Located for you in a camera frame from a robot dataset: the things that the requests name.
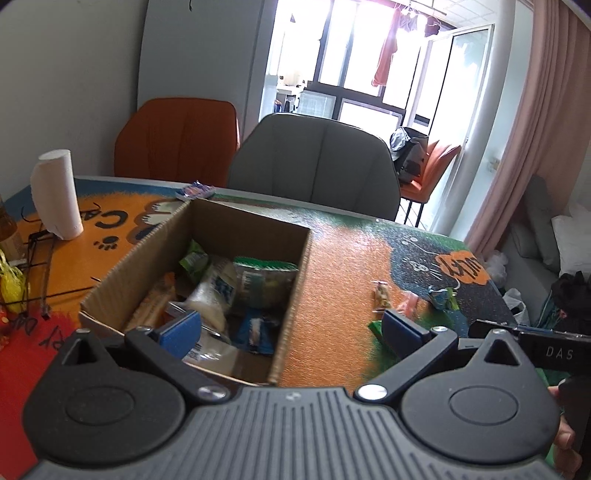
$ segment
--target candy wrapper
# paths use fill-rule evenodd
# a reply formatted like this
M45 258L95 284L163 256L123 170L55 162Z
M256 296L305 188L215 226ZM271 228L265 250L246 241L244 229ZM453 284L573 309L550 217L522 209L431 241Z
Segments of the candy wrapper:
M187 255L183 257L179 264L185 269L191 281L197 285L207 268L208 262L209 255L205 253L201 245L195 240L191 240Z
M215 187L210 187L209 185L194 181L191 185L187 185L186 187L177 190L176 197L184 202L190 202L195 199L207 199L215 193Z
M381 280L372 280L374 283L374 313L383 312L392 308L390 302L390 293L388 291L388 282Z
M460 307L456 301L456 292L453 288L442 288L435 290L429 287L429 301L437 310L459 310Z

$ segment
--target blue gripper pad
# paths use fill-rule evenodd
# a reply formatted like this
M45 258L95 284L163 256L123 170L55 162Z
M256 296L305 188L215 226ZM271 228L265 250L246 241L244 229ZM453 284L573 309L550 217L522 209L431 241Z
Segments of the blue gripper pad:
M156 330L156 341L176 358L184 358L201 338L201 315L187 312Z
M395 310L384 311L382 337L400 358L408 357L431 339L431 333Z

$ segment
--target hanging clothes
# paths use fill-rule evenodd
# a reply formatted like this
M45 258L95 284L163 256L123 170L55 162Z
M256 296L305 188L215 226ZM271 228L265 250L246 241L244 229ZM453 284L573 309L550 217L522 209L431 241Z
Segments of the hanging clothes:
M425 37L437 35L441 29L441 22L439 19L431 16L427 17L427 25L425 25Z
M402 28L407 32L412 32L418 29L418 14L411 9L406 9L406 11L401 14L400 22L398 24L398 28Z
M388 83L388 74L390 73L390 64L392 63L392 55L398 50L398 43L396 42L396 33L398 32L398 26L400 24L400 10L394 9L392 16L392 23L390 24L390 30L388 36L384 40L382 45L382 51L379 54L378 68L376 69L374 79L371 84L374 87Z

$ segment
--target metal screw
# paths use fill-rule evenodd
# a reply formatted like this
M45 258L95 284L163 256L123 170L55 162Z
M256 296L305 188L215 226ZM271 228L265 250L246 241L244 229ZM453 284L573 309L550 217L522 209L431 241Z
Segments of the metal screw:
M205 387L199 387L197 395L201 400L214 402L226 398L228 396L228 391L219 385L206 385Z
M359 387L357 395L364 400L381 400L388 395L388 390L382 385L368 384Z

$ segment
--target chair backrest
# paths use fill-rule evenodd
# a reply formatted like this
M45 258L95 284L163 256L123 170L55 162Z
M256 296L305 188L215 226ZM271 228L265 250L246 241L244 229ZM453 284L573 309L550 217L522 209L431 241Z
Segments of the chair backrest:
M452 147L451 145L446 145L445 143L442 144L441 142L438 142L435 145L429 155L427 165L425 166L424 173L420 179L421 194L425 196L425 198L428 198L431 195L439 183L439 180L443 177L443 173L461 150L462 148L460 145Z
M228 188L394 220L400 187L386 144L334 120L266 116L234 156Z
M146 102L115 143L115 175L225 187L239 147L229 102L158 98Z

